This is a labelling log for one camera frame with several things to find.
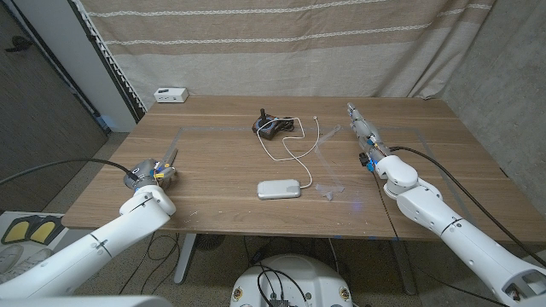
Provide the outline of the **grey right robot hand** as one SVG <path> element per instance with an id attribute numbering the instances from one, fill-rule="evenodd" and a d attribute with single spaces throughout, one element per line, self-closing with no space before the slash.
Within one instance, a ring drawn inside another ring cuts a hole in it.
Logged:
<path id="1" fill-rule="evenodd" d="M 351 118 L 351 128 L 357 135 L 359 146 L 368 159 L 379 162 L 391 154 L 376 127 L 367 121 L 350 102 L 347 104 L 347 112 Z"/>

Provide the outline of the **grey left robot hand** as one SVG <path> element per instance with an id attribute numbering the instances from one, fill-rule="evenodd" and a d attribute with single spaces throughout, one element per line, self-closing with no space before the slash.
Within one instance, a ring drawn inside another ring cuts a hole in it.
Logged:
<path id="1" fill-rule="evenodd" d="M 170 180 L 175 173 L 176 169 L 170 163 L 145 159 L 131 170 L 131 175 L 134 175 L 136 179 L 128 175 L 124 176 L 124 185 L 133 191 L 148 185 L 160 186 L 163 182 Z"/>

